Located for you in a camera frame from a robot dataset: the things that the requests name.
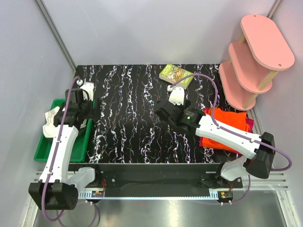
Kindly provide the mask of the white and green t-shirt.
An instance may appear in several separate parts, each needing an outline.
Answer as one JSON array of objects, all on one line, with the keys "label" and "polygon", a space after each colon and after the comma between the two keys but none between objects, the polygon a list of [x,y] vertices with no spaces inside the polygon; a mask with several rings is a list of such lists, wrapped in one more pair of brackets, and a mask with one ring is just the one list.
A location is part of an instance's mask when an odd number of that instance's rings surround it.
[{"label": "white and green t-shirt", "polygon": [[[43,125],[43,135],[46,138],[49,139],[55,136],[55,128],[60,127],[64,111],[65,108],[57,106],[45,113],[46,124]],[[87,121],[80,118],[79,111],[68,111],[64,119],[64,125],[74,126],[80,131],[86,127]]]}]

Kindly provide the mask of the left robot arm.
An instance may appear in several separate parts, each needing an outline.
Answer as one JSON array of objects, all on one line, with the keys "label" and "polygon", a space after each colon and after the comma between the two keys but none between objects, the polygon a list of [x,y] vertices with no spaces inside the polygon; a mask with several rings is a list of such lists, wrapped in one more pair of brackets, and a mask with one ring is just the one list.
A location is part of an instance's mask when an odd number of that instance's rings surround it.
[{"label": "left robot arm", "polygon": [[92,167],[82,167],[68,177],[68,166],[74,143],[81,130],[87,130],[93,119],[93,89],[88,83],[80,88],[66,90],[60,107],[51,110],[53,140],[45,168],[28,192],[40,210],[72,210],[76,207],[79,193],[89,184],[98,187],[102,175]]}]

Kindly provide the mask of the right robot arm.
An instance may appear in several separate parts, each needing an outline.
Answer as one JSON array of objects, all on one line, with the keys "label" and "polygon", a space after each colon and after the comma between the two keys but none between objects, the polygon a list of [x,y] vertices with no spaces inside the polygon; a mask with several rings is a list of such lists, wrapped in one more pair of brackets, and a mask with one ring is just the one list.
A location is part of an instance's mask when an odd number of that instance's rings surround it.
[{"label": "right robot arm", "polygon": [[274,151],[274,137],[241,131],[221,122],[214,122],[210,115],[191,107],[159,101],[154,113],[171,129],[182,134],[194,134],[226,145],[241,153],[241,157],[220,164],[216,173],[208,179],[210,188],[228,187],[234,180],[252,175],[260,179],[269,177]]}]

